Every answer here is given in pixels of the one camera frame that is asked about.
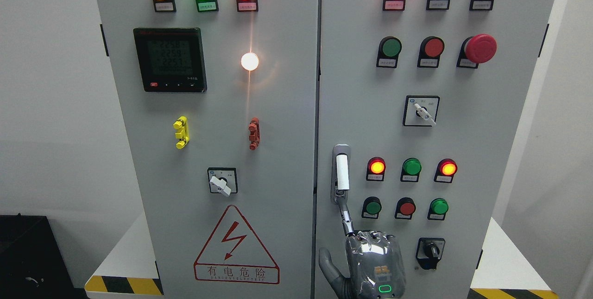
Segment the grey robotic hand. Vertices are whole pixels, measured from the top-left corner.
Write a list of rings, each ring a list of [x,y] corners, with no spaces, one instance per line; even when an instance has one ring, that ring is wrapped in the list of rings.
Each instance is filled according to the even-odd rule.
[[[318,252],[318,265],[339,299],[399,299],[406,291],[402,253],[394,235],[355,230],[347,200],[335,199],[346,235],[345,252],[350,271],[346,278],[335,267],[326,248]]]

